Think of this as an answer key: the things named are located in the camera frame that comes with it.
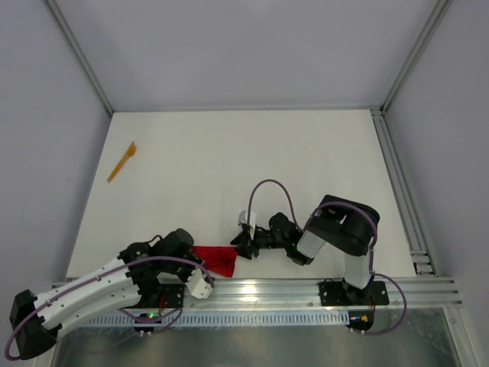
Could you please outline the red cloth napkin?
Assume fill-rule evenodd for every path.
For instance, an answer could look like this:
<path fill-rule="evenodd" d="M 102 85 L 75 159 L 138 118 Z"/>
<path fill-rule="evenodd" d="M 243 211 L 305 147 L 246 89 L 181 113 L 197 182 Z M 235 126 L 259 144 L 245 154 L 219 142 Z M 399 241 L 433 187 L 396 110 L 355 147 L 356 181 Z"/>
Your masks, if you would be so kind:
<path fill-rule="evenodd" d="M 195 246 L 195 255 L 204 261 L 205 267 L 223 277 L 232 278 L 238 253 L 233 247 Z"/>

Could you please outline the orange plastic fork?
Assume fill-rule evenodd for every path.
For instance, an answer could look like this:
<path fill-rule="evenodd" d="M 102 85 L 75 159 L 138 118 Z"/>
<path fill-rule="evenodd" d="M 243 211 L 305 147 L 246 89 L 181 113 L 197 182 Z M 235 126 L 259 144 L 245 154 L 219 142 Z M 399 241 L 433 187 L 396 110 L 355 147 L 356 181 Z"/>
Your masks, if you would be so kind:
<path fill-rule="evenodd" d="M 116 164 L 115 168 L 112 170 L 112 172 L 108 176 L 108 178 L 106 180 L 106 182 L 108 184 L 110 184 L 114 180 L 114 178 L 118 175 L 118 173 L 124 167 L 126 162 L 135 155 L 136 151 L 137 151 L 137 146 L 136 146 L 135 142 L 133 141 L 129 145 L 127 151 L 124 153 L 124 155 L 122 156 L 120 161 Z"/>

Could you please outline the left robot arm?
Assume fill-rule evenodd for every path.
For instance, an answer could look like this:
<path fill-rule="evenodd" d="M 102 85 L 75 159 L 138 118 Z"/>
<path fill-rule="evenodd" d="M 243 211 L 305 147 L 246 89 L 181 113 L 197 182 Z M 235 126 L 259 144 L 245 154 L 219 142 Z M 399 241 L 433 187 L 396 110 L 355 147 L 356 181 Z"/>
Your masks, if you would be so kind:
<path fill-rule="evenodd" d="M 5 358 L 36 358 L 87 320 L 110 310 L 149 307 L 161 291 L 162 273 L 178 277 L 193 297 L 208 298 L 214 280 L 193 245 L 186 230 L 176 229 L 130 244 L 101 268 L 70 284 L 39 294 L 28 289 L 16 294 Z"/>

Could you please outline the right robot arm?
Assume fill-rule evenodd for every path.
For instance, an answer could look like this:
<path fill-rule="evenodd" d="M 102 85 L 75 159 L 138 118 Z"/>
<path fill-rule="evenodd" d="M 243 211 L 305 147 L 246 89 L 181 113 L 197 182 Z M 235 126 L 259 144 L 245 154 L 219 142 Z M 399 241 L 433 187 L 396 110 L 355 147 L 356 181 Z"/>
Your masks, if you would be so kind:
<path fill-rule="evenodd" d="M 332 245 L 344 254 L 343 294 L 350 304 L 362 304 L 373 300 L 373 249 L 380 220 L 379 212 L 368 205 L 326 195 L 303 229 L 283 213 L 272 216 L 265 229 L 256 224 L 255 213 L 241 212 L 241 231 L 230 245 L 248 260 L 262 249 L 281 248 L 301 266 L 310 265 L 324 245 Z"/>

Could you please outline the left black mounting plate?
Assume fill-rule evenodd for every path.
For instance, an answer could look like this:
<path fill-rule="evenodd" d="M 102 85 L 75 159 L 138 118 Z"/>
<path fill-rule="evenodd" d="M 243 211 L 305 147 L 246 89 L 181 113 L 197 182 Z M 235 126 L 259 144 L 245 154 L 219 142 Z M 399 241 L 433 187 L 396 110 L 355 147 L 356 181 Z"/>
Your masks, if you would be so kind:
<path fill-rule="evenodd" d="M 185 286 L 183 284 L 162 284 L 157 297 L 158 308 L 180 308 L 183 306 Z"/>

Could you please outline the black mounting plate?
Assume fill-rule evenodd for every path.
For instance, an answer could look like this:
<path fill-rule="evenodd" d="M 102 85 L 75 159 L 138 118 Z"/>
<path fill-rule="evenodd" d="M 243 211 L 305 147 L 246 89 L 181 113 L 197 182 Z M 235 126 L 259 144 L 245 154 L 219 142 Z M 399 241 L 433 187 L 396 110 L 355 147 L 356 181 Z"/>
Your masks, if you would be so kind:
<path fill-rule="evenodd" d="M 324 280 L 318 283 L 320 303 L 324 307 L 334 306 L 387 306 L 390 299 L 383 281 L 371 281 L 366 288 L 359 289 L 344 281 Z"/>
<path fill-rule="evenodd" d="M 157 297 L 158 308 L 180 308 L 183 306 L 185 286 L 183 284 L 162 284 Z"/>

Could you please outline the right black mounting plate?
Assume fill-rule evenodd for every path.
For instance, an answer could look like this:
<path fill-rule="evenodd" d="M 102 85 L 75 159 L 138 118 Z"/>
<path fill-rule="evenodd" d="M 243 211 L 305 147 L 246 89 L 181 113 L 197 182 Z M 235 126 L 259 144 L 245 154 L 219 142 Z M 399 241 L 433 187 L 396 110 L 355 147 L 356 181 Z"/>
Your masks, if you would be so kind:
<path fill-rule="evenodd" d="M 383 281 L 371 281 L 366 288 L 359 289 L 344 281 L 324 280 L 318 283 L 320 303 L 324 307 L 334 306 L 387 306 L 390 299 Z"/>

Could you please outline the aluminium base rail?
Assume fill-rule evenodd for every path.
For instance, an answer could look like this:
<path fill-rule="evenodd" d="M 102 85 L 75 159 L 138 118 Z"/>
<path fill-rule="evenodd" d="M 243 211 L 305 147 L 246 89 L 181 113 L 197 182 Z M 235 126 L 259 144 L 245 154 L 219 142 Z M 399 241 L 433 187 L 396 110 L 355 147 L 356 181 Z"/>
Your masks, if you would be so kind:
<path fill-rule="evenodd" d="M 462 307 L 451 278 L 396 278 L 409 309 Z M 334 310 L 322 306 L 319 279 L 217 279 L 211 295 L 200 300 L 184 292 L 186 311 Z"/>

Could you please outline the left aluminium frame post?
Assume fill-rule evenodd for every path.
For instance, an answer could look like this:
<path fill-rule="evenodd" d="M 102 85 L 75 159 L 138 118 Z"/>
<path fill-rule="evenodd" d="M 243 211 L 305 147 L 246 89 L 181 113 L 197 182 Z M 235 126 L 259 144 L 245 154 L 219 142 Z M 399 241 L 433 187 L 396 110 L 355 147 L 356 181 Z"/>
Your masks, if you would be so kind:
<path fill-rule="evenodd" d="M 76 63 L 79 65 L 79 68 L 81 69 L 87 83 L 92 88 L 92 91 L 95 93 L 97 99 L 103 105 L 104 110 L 106 111 L 108 116 L 112 117 L 115 113 L 115 110 L 110 103 L 104 89 L 102 88 L 102 84 L 99 82 L 99 78 L 96 76 L 96 73 L 94 72 L 80 43 L 78 42 L 75 33 L 73 32 L 69 22 L 63 14 L 61 7 L 57 4 L 57 1 L 54 0 L 43 0 L 42 3 L 47 9 L 60 34 L 62 35 L 66 45 L 70 49 L 70 52 L 73 55 Z"/>

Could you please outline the aluminium frame post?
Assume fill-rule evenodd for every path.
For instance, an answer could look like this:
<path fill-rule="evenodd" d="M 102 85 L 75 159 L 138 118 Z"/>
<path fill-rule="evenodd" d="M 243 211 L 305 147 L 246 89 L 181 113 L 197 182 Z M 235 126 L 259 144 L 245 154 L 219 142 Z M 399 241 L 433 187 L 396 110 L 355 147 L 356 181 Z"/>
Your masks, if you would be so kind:
<path fill-rule="evenodd" d="M 452 0 L 438 0 L 435 2 L 381 105 L 382 113 L 386 113 L 393 104 L 393 101 L 407 82 L 410 74 L 414 71 L 452 3 Z"/>
<path fill-rule="evenodd" d="M 81 69 L 87 83 L 92 88 L 92 91 L 95 93 L 97 99 L 103 105 L 104 110 L 106 111 L 108 116 L 112 117 L 115 113 L 115 110 L 110 103 L 104 89 L 102 88 L 102 84 L 99 82 L 99 78 L 96 76 L 96 73 L 94 72 L 80 43 L 78 42 L 75 33 L 73 32 L 69 22 L 63 14 L 61 7 L 57 4 L 57 1 L 54 0 L 43 0 L 42 3 L 47 9 L 60 34 L 62 35 L 66 45 L 70 49 L 70 52 L 73 55 L 76 63 L 79 65 L 79 68 Z"/>

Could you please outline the right aluminium frame post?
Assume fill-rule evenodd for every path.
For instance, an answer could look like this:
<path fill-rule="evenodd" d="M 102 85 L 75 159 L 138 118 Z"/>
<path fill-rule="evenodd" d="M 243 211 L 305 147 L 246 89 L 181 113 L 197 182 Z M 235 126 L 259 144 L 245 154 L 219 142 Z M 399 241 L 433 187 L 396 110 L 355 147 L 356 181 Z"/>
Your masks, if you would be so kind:
<path fill-rule="evenodd" d="M 381 105 L 382 113 L 386 113 L 393 104 L 393 101 L 407 82 L 410 74 L 414 71 L 452 3 L 452 0 L 438 0 L 435 2 Z"/>

